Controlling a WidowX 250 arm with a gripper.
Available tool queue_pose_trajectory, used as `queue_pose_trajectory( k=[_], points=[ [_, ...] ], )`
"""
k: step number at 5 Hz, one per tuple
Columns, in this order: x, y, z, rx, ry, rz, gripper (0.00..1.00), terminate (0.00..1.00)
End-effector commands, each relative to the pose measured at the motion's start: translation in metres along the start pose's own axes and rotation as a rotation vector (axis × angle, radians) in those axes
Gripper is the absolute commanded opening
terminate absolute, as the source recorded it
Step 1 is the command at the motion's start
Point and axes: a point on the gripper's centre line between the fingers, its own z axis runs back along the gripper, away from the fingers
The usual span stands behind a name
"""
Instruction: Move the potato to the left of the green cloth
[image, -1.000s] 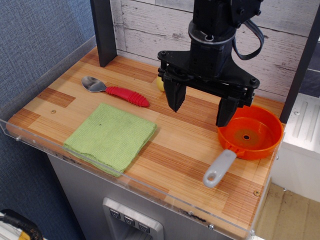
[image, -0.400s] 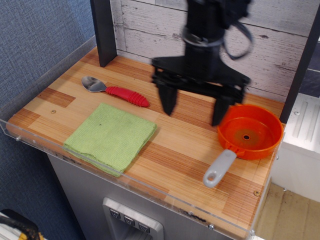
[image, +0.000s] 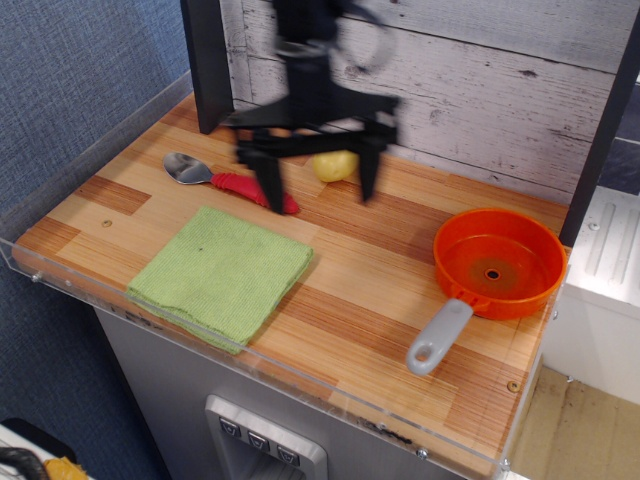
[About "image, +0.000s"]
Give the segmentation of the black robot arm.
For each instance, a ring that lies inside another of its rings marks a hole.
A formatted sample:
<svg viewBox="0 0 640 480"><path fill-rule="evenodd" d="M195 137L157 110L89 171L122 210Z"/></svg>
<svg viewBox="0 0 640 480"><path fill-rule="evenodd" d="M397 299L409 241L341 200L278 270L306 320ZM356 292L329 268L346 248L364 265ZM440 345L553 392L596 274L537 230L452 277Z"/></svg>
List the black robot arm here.
<svg viewBox="0 0 640 480"><path fill-rule="evenodd" d="M280 173L282 158L346 150L359 158L361 196L374 192L380 156L396 143L397 127L381 122L399 105L394 96L363 93L335 83L330 50L338 20L378 19L352 1L276 1L275 51L285 66L287 93L267 105L232 114L240 163L256 176L258 204L278 214L293 212Z"/></svg>

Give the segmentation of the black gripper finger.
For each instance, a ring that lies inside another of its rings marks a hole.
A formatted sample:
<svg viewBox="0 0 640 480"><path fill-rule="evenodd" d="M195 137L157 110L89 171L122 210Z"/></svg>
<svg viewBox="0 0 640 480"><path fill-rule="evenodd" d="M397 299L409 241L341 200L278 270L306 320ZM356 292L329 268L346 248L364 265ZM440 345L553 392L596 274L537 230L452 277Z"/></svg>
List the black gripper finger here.
<svg viewBox="0 0 640 480"><path fill-rule="evenodd" d="M264 152L250 152L248 166L254 171L270 209L284 214L284 189L279 160Z"/></svg>
<svg viewBox="0 0 640 480"><path fill-rule="evenodd" d="M363 202L368 202L374 194L381 153L374 145L361 144L357 149L357 154L359 156L361 198Z"/></svg>

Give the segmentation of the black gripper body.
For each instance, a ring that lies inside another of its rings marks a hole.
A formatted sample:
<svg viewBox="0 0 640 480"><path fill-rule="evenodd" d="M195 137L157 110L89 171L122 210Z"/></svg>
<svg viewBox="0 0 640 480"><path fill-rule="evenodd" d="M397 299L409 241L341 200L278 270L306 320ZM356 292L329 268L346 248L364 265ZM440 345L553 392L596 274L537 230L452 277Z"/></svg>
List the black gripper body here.
<svg viewBox="0 0 640 480"><path fill-rule="evenodd" d="M397 142L397 127L380 120L395 115L395 96L359 92L335 83L327 55L284 59L287 94L264 106L233 114L227 124L248 131L243 152L274 159L347 150L362 163L377 163Z"/></svg>

